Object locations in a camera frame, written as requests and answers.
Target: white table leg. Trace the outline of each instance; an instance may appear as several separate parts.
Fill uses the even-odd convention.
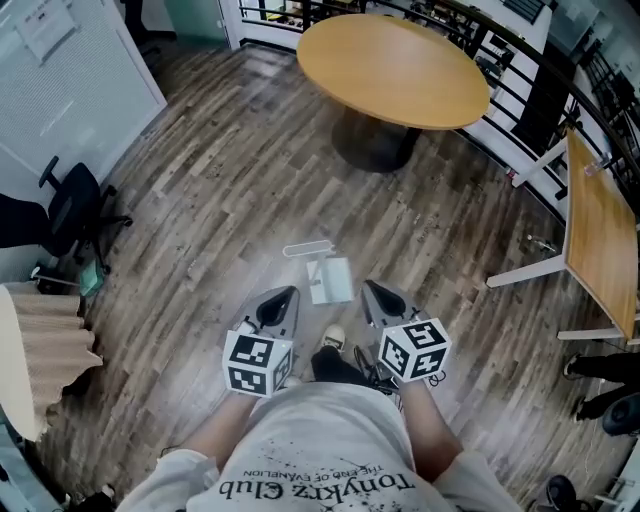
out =
[[[607,340],[622,337],[623,334],[617,327],[590,329],[587,331],[560,331],[558,333],[559,340]]]
[[[513,180],[511,184],[514,187],[519,187],[525,181],[527,181],[534,172],[542,170],[545,165],[549,165],[553,160],[558,158],[562,153],[567,149],[567,139],[566,137],[558,142],[555,146],[553,146],[549,151],[547,151],[544,155],[542,155],[533,167],[529,170],[518,174]]]
[[[491,276],[487,279],[487,286],[489,288],[495,288],[496,286],[504,286],[505,284],[517,283],[518,281],[525,281],[533,277],[560,272],[564,269],[564,255],[559,254],[553,258],[534,263],[533,265],[527,265],[526,267],[520,267],[509,272]]]

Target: white paper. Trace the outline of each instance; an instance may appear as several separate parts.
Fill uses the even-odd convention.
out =
[[[16,22],[16,30],[40,62],[74,28],[73,18],[62,0],[38,0]]]

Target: sneaker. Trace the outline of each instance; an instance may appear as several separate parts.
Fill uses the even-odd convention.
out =
[[[342,352],[344,350],[346,342],[347,335],[344,333],[344,329],[337,324],[327,327],[322,335],[322,346],[333,347],[338,352]]]
[[[574,423],[580,423],[581,421],[583,421],[582,418],[580,418],[580,413],[582,412],[582,405],[585,402],[585,397],[581,396],[576,400],[576,403],[573,404],[573,409],[571,409],[571,420]]]
[[[573,375],[573,372],[571,371],[571,365],[575,363],[579,357],[580,354],[576,352],[569,358],[569,360],[564,364],[564,368],[562,368],[562,375],[564,375],[565,377]]]

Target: white wall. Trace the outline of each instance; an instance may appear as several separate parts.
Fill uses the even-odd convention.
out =
[[[58,178],[83,162],[101,181],[166,105],[112,1],[65,3],[76,29],[42,63],[15,30],[31,2],[0,9],[0,192],[45,207],[52,190],[37,182],[54,155]],[[0,281],[39,258],[50,261],[38,247],[0,249]]]

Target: shoe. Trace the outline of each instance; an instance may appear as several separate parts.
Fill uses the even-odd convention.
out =
[[[562,375],[564,375],[565,377],[573,375],[573,372],[571,371],[571,365],[575,363],[579,357],[580,354],[576,352],[568,359],[568,361],[564,364],[564,368],[562,368]]]
[[[298,377],[294,377],[293,375],[289,375],[284,382],[282,383],[282,389],[295,388],[302,384],[302,381]]]
[[[582,405],[585,402],[585,397],[581,396],[576,400],[576,403],[573,404],[573,409],[571,409],[571,420],[574,423],[580,423],[582,418],[580,418],[580,413],[582,412]]]
[[[347,335],[344,333],[344,329],[338,324],[333,324],[327,327],[322,335],[322,346],[333,347],[338,352],[344,351],[344,346],[347,342]]]

